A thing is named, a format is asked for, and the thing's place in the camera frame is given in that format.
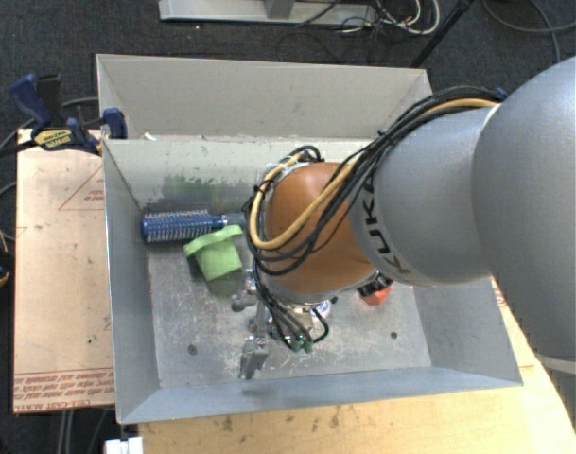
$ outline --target blue clamp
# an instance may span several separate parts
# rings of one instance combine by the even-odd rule
[[[59,121],[59,117],[53,116],[46,107],[37,92],[36,82],[36,76],[28,74],[12,84],[9,91],[16,107],[35,121],[31,140],[49,151],[75,149],[98,155],[100,141],[83,128],[75,117],[69,117],[64,126],[51,126],[53,122]],[[114,139],[128,137],[124,115],[117,108],[105,110],[98,124],[107,125],[109,131],[106,137]]]

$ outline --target red object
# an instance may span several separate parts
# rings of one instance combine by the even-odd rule
[[[382,303],[384,303],[384,300],[387,298],[392,289],[393,288],[388,286],[380,291],[376,291],[371,296],[361,296],[361,299],[370,306],[380,306]]]

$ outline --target clamp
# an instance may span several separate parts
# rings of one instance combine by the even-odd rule
[[[23,76],[10,87],[10,98],[16,107],[35,121],[29,144],[47,151],[75,149],[100,154],[100,141],[75,117],[64,120],[61,115],[60,89],[60,76],[37,79],[35,74]],[[101,118],[88,124],[95,123],[106,126],[107,131],[103,133],[103,138],[128,137],[124,115],[117,108],[106,109]]]

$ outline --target orange object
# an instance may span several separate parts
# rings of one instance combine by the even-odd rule
[[[339,165],[338,163],[315,163],[302,166],[290,172],[279,182],[271,195],[265,214],[265,233],[269,239],[284,232],[322,193]],[[325,203],[313,213],[309,222],[284,247],[284,250],[292,244],[297,244],[312,232],[324,207]],[[329,239],[327,244],[312,253],[297,270],[274,277],[273,281],[283,288],[300,294],[319,294],[333,289],[346,288],[369,276],[374,268],[358,247],[349,220],[346,219],[340,223],[340,219],[346,213],[346,208],[347,204],[344,203],[320,234],[318,246]],[[291,259],[287,259],[281,262],[270,262],[267,266],[270,269],[284,268],[291,262]]]
[[[387,296],[391,292],[393,287],[387,286],[380,291],[376,291],[374,294],[370,296],[361,296],[361,299],[365,301],[370,306],[380,306],[386,300]]]

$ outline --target metal stand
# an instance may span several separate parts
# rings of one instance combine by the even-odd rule
[[[456,7],[451,11],[449,16],[443,22],[443,25],[435,32],[430,41],[428,41],[427,46],[422,49],[422,52],[416,57],[410,64],[410,67],[420,67],[422,62],[428,57],[428,55],[433,51],[433,49],[439,45],[443,37],[447,34],[449,29],[451,29],[460,17],[470,8],[475,0],[460,0]]]
[[[160,0],[161,20],[259,22],[267,24],[300,24],[322,13],[332,0],[309,2],[297,0]],[[338,4],[316,25],[352,26],[369,16],[367,5]]]

